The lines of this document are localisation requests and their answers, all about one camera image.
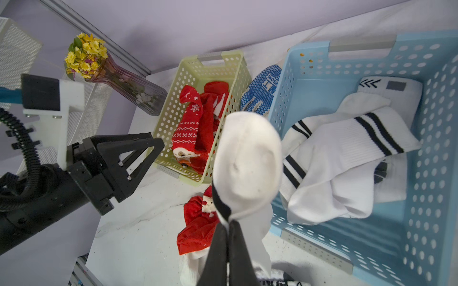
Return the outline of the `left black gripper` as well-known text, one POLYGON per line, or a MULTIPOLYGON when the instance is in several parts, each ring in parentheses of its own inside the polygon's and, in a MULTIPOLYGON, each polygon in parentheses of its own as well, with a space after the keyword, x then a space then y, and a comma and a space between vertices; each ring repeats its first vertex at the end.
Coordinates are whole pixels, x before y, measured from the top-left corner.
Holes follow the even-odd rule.
POLYGON ((110 201, 130 197, 165 144, 151 133, 100 135, 67 147, 67 172, 102 216, 113 210, 110 201), (148 149, 153 151, 131 172, 128 168, 148 149))

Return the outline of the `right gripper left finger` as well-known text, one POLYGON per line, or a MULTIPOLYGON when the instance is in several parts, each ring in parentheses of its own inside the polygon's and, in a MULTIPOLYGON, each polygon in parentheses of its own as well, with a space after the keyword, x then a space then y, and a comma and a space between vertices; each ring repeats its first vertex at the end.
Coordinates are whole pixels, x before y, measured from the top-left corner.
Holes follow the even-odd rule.
POLYGON ((219 223, 214 231, 205 267, 197 283, 198 286, 226 286, 228 263, 228 232, 219 223))

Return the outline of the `small red santa sock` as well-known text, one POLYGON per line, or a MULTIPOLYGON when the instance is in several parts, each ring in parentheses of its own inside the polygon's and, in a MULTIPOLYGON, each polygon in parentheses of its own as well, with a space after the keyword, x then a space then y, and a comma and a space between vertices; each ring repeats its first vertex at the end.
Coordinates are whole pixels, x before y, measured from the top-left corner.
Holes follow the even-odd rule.
POLYGON ((177 236, 180 256, 207 249, 211 245, 215 228, 219 224, 212 191, 210 185, 203 195, 192 197, 184 205, 186 227, 177 236))

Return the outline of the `white grey sport sock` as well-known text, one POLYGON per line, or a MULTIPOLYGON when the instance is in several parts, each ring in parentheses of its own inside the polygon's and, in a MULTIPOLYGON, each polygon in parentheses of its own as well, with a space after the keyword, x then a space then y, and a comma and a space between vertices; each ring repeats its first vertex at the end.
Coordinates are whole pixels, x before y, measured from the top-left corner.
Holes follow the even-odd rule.
POLYGON ((253 269, 227 270, 227 276, 204 274, 209 249, 195 251, 180 256, 180 281, 184 286, 308 286, 280 269, 272 269, 267 275, 256 266, 253 269))
POLYGON ((407 197, 407 153, 421 147, 410 128, 422 88, 420 82, 402 77, 368 76, 359 82, 359 92, 390 100, 388 106, 363 116, 390 151, 375 171, 375 203, 402 201, 407 197))

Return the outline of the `white sock black stripes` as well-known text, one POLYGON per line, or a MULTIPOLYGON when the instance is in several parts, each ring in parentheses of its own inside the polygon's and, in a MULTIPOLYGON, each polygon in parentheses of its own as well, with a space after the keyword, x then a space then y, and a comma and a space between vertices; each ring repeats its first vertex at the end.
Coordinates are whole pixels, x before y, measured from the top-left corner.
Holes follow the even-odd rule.
POLYGON ((375 169, 390 151, 366 114, 320 126, 283 159, 280 194, 290 223, 317 225, 372 214, 375 169))

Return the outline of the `red bear snowflake sock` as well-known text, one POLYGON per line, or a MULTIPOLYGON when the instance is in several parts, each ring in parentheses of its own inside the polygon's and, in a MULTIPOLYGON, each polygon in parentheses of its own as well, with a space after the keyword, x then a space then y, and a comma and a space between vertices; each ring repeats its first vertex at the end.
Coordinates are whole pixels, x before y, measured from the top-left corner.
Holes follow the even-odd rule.
POLYGON ((200 154, 195 150, 199 120, 203 114, 203 104, 194 87, 186 85, 180 94, 180 103, 187 107, 178 127, 172 136, 172 152, 183 167, 192 167, 192 159, 200 154))

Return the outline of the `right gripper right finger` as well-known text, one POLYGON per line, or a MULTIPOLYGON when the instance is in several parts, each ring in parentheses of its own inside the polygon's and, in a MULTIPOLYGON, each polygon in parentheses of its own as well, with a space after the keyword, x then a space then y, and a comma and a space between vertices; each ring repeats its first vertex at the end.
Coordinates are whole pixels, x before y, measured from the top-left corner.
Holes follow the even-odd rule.
POLYGON ((229 285, 260 286, 241 226, 235 220, 229 225, 229 285))

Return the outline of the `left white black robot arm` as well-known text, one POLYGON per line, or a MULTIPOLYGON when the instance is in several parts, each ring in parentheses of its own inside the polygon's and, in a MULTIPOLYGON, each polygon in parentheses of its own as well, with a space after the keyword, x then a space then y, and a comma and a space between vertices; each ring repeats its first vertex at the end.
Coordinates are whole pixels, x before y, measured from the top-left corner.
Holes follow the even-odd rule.
POLYGON ((26 163, 22 175, 1 176, 1 253, 91 203, 101 216, 113 210, 111 199, 130 197, 165 147, 151 133, 102 135, 67 147, 67 167, 42 164, 31 128, 1 110, 12 145, 26 163))

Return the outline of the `white sock black bands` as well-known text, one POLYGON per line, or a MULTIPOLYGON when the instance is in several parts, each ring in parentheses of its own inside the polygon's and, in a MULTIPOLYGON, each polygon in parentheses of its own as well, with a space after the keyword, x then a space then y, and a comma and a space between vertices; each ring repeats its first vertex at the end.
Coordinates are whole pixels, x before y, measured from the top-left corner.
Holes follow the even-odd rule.
POLYGON ((309 139, 320 126, 351 119, 379 108, 387 107, 390 103, 390 99, 380 95, 357 92, 346 96, 335 113, 310 116, 297 121, 288 129, 282 139, 283 158, 286 158, 304 141, 309 139))

